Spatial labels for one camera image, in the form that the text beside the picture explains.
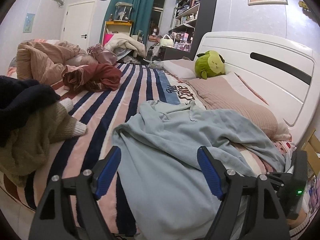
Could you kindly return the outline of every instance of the striped blanket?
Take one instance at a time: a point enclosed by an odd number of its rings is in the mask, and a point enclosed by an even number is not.
[[[204,108],[188,85],[179,83],[161,70],[142,65],[118,64],[116,67],[122,71],[120,86],[116,91],[75,93],[65,90],[62,82],[53,85],[61,100],[67,97],[73,100],[75,106],[70,115],[87,124],[88,132],[84,136],[52,144],[49,161],[28,177],[25,188],[17,188],[2,174],[0,186],[16,201],[35,210],[53,175],[69,178],[85,169],[92,169],[111,149],[113,129],[135,115],[143,101],[159,99],[170,104],[180,104],[194,99],[197,105]],[[71,202],[75,221],[81,226],[82,219],[76,212],[75,197],[71,198]],[[135,220],[117,174],[98,204],[112,233],[137,233]]]

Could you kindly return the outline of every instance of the green plush toy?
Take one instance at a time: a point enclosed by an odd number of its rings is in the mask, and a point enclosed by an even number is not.
[[[224,59],[218,52],[209,50],[206,53],[198,54],[197,57],[199,57],[195,64],[197,77],[207,79],[225,74]]]

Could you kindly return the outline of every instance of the white headboard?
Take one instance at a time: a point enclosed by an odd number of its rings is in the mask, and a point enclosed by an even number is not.
[[[208,50],[221,54],[226,71],[240,75],[278,110],[298,144],[319,101],[319,55],[294,41],[246,32],[206,33],[197,54]]]

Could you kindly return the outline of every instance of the red clothing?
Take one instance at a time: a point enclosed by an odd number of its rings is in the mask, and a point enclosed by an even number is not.
[[[79,67],[66,65],[62,72],[63,84],[71,90],[80,87],[92,92],[108,89],[117,90],[122,72],[108,64],[82,65]]]

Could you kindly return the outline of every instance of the brown blanket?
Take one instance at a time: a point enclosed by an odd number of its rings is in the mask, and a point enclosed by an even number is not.
[[[17,51],[17,78],[36,79],[41,84],[52,85],[61,80],[63,63],[79,52],[79,46],[68,42],[59,45],[22,42]]]

